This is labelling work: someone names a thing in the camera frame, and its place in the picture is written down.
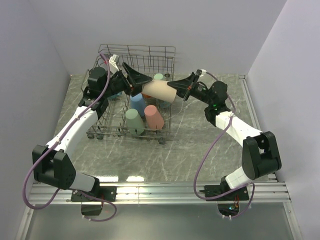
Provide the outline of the orange mug black handle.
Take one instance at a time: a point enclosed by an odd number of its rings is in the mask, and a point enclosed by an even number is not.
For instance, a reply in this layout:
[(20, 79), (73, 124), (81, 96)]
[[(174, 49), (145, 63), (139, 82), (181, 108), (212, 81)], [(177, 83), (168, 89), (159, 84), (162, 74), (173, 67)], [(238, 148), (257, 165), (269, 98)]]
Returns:
[(150, 99), (150, 98), (152, 98), (150, 95), (147, 95), (147, 94), (144, 94), (144, 93), (142, 93), (142, 96), (143, 96), (145, 99)]

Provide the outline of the blue plastic cup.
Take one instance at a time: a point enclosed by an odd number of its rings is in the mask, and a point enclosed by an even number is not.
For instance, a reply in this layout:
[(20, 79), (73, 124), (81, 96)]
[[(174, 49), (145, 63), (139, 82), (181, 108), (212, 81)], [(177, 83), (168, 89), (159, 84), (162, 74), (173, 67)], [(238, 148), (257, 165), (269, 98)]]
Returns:
[(146, 103), (141, 93), (135, 96), (130, 96), (130, 105), (132, 109), (137, 110), (141, 117), (145, 116)]

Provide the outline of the light blue floral mug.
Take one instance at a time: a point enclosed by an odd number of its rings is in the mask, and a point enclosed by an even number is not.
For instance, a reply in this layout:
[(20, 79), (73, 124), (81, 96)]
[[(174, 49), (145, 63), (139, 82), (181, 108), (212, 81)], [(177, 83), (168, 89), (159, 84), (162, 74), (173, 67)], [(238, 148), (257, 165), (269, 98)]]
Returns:
[(109, 100), (114, 100), (114, 99), (120, 97), (120, 96), (122, 95), (122, 93), (123, 93), (123, 92), (118, 92), (118, 93), (116, 93), (116, 94), (108, 97), (108, 99), (109, 99)]

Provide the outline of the beige plastic cup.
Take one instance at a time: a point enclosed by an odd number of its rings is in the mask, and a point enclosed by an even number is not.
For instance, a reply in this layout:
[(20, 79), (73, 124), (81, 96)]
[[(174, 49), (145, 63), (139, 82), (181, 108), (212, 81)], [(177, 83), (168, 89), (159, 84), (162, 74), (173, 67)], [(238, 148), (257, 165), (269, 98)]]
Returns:
[(142, 87), (142, 94), (173, 103), (176, 97), (177, 90), (168, 85), (164, 80), (152, 80)]

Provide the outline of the green plastic cup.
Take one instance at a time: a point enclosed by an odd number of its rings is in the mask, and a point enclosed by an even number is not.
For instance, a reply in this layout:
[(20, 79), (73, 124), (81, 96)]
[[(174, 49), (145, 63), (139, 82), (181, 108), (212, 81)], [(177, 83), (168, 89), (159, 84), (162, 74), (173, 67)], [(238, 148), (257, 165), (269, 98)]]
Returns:
[(156, 74), (153, 76), (153, 79), (154, 79), (154, 80), (162, 81), (162, 80), (165, 79), (165, 76), (164, 76), (162, 73), (156, 73)]
[(125, 113), (125, 117), (128, 131), (133, 136), (140, 136), (145, 131), (145, 124), (136, 109), (128, 109)]

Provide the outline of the teal patterned mug yellow inside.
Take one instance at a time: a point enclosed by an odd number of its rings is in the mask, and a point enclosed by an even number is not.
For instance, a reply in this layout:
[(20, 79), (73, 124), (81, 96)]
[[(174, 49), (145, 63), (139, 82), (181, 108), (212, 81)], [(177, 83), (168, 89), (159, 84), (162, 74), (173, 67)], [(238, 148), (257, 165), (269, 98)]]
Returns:
[(160, 109), (167, 109), (172, 105), (170, 102), (161, 99), (156, 99), (156, 104)]

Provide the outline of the pink plastic cup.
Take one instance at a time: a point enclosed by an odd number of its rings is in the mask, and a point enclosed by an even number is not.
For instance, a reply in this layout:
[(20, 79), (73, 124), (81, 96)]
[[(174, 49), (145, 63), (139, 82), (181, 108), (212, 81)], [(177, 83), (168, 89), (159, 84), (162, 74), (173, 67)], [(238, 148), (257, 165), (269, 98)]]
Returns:
[(155, 105), (148, 105), (144, 109), (144, 115), (149, 129), (161, 130), (163, 128), (164, 119)]

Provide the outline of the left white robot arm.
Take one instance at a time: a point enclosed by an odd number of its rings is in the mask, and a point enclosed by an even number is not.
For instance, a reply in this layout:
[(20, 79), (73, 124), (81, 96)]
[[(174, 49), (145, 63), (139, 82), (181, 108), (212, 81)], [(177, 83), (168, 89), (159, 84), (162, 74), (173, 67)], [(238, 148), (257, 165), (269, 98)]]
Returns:
[(76, 171), (71, 156), (81, 138), (105, 113), (108, 98), (125, 92), (136, 95), (143, 85), (152, 81), (150, 76), (139, 73), (123, 63), (124, 70), (112, 73), (110, 67), (94, 67), (88, 72), (87, 86), (75, 113), (62, 130), (45, 145), (32, 151), (34, 179), (61, 190), (80, 190), (89, 201), (101, 195), (96, 177)]

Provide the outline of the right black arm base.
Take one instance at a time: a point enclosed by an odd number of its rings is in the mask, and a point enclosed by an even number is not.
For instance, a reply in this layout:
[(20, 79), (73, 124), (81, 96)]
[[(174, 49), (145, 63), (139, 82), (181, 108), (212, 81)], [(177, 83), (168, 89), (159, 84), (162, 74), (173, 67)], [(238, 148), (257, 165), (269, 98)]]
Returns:
[[(230, 189), (228, 186), (222, 185), (205, 185), (204, 189), (199, 192), (204, 194), (206, 201), (217, 201), (218, 212), (222, 218), (236, 218), (245, 212), (251, 205), (254, 191), (249, 195), (247, 186), (234, 190), (228, 194), (225, 194)], [(241, 211), (240, 201), (248, 201), (246, 207)]]

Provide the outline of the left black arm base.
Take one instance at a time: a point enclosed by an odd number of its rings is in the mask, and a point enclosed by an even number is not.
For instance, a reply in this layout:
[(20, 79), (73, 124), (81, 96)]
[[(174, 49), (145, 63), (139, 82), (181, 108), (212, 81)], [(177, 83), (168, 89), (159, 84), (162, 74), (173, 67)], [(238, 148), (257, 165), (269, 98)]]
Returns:
[(90, 219), (93, 222), (102, 222), (102, 219), (93, 219), (93, 217), (100, 216), (103, 208), (110, 205), (114, 209), (114, 212), (105, 221), (112, 219), (117, 213), (117, 207), (114, 204), (116, 195), (116, 186), (100, 186), (97, 192), (73, 190), (70, 201), (81, 204), (80, 210), (84, 218)]

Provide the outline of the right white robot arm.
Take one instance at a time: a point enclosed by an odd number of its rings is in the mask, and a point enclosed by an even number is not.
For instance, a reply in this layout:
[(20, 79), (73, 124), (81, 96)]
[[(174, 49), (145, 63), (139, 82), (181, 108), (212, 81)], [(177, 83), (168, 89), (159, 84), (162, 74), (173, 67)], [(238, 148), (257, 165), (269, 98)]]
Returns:
[(240, 118), (236, 117), (235, 109), (229, 109), (226, 100), (230, 99), (226, 83), (215, 79), (211, 86), (199, 81), (205, 75), (198, 70), (187, 78), (170, 81), (168, 86), (176, 90), (177, 96), (184, 101), (193, 97), (205, 104), (206, 120), (216, 128), (227, 133), (242, 147), (241, 166), (222, 178), (220, 193), (215, 198), (233, 199), (238, 189), (253, 180), (281, 169), (282, 161), (276, 136), (270, 132), (262, 132)]

